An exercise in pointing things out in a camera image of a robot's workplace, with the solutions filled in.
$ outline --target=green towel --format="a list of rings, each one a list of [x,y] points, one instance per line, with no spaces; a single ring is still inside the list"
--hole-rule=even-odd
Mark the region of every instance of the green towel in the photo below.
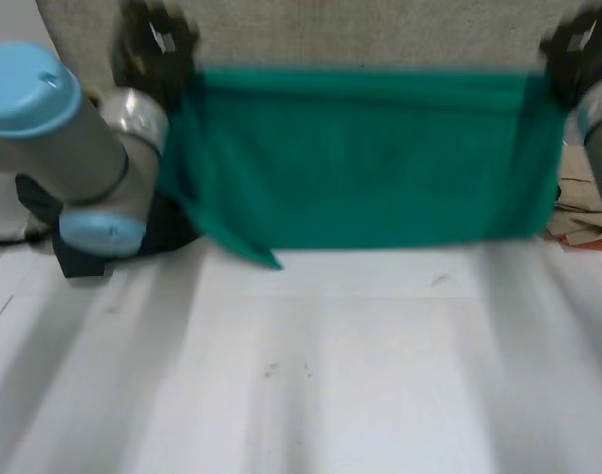
[[[532,74],[205,69],[160,185],[201,232],[277,268],[271,249],[529,237],[553,208],[565,116]]]

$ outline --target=gray fabric wall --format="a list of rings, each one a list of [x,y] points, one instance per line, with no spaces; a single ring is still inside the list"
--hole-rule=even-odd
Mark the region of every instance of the gray fabric wall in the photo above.
[[[63,60],[86,84],[111,80],[117,0],[37,0]],[[541,35],[583,0],[178,0],[207,61],[535,63]]]

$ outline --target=white tabletop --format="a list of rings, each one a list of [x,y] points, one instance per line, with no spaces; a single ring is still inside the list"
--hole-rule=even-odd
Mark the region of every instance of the white tabletop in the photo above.
[[[602,254],[0,259],[0,474],[602,474]]]

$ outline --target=light blue joint cap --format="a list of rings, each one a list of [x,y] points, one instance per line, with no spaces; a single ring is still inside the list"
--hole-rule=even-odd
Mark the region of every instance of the light blue joint cap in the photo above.
[[[82,103],[79,82],[47,49],[0,43],[0,136],[34,138],[66,125]]]
[[[146,225],[112,212],[75,210],[60,215],[60,236],[71,247],[99,257],[136,254]]]

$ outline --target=robotic arm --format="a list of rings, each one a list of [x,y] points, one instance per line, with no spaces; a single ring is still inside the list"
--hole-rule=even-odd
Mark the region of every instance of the robotic arm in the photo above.
[[[117,87],[99,109],[50,52],[0,44],[0,172],[30,177],[61,204],[58,237],[68,257],[71,249],[103,259],[135,255],[177,214],[158,196],[156,177],[167,115],[193,71],[197,40],[180,12],[125,4],[112,58]],[[173,223],[183,245],[193,240],[183,217]]]
[[[562,22],[542,41],[553,92],[577,122],[602,197],[602,6]]]

